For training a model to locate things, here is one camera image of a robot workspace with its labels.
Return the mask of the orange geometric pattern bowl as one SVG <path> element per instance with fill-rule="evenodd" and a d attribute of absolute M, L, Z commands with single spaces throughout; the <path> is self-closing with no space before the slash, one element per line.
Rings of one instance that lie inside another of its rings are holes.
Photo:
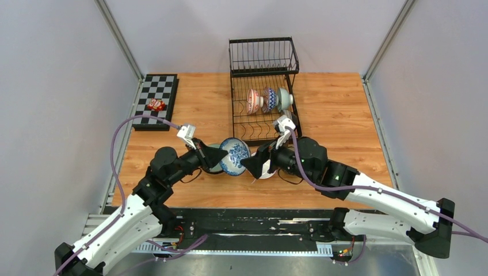
<path fill-rule="evenodd" d="M 271 112 L 279 102 L 276 92 L 270 87 L 264 88 L 263 99 L 262 111 L 264 113 Z"/>

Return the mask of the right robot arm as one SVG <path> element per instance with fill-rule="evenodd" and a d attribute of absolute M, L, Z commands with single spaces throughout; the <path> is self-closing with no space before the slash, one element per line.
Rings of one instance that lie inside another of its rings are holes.
<path fill-rule="evenodd" d="M 330 240 L 350 240 L 373 235 L 412 244 L 422 253 L 447 259 L 450 255 L 455 203 L 446 198 L 424 200 L 392 189 L 357 169 L 327 157 L 327 149 L 309 137 L 297 140 L 293 148 L 276 141 L 260 146 L 240 160 L 253 176 L 262 174 L 264 163 L 310 181 L 323 196 L 358 202 L 378 210 L 364 213 L 335 208 L 323 234 Z"/>

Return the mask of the white blue striped bowl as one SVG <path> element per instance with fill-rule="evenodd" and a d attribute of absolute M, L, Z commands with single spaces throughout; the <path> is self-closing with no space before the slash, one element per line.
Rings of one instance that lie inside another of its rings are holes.
<path fill-rule="evenodd" d="M 250 149 L 248 145 L 240 139 L 230 137 L 225 139 L 220 147 L 228 154 L 219 162 L 222 170 L 230 176 L 240 176 L 246 170 L 241 164 L 242 159 L 250 157 Z"/>

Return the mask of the beige interior bowl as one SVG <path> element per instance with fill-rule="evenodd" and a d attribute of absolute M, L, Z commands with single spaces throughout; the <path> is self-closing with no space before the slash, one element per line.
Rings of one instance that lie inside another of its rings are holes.
<path fill-rule="evenodd" d="M 295 122 L 295 116 L 290 110 L 284 110 L 283 114 L 286 115 L 290 120 Z"/>

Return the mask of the orange floral pattern bowl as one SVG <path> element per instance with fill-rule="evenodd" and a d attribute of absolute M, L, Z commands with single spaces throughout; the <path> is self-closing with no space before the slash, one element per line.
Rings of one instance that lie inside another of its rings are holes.
<path fill-rule="evenodd" d="M 264 98 L 254 89 L 247 92 L 247 113 L 254 114 L 264 105 Z"/>

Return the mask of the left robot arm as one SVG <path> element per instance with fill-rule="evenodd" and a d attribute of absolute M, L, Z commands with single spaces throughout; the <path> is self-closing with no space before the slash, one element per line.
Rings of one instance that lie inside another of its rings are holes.
<path fill-rule="evenodd" d="M 198 168 L 215 167 L 228 152 L 209 147 L 194 138 L 195 148 L 178 156 L 172 147 L 162 147 L 151 160 L 145 176 L 126 201 L 103 223 L 70 245 L 55 250 L 56 275 L 107 275 L 138 245 L 158 235 L 171 237 L 176 216 L 165 206 L 172 186 Z"/>

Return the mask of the teal dashed pattern bowl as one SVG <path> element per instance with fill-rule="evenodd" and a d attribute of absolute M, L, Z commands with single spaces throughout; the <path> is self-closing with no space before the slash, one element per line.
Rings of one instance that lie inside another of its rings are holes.
<path fill-rule="evenodd" d="M 279 99 L 279 104 L 277 106 L 278 111 L 287 110 L 294 102 L 293 95 L 285 88 L 279 87 L 277 96 Z"/>

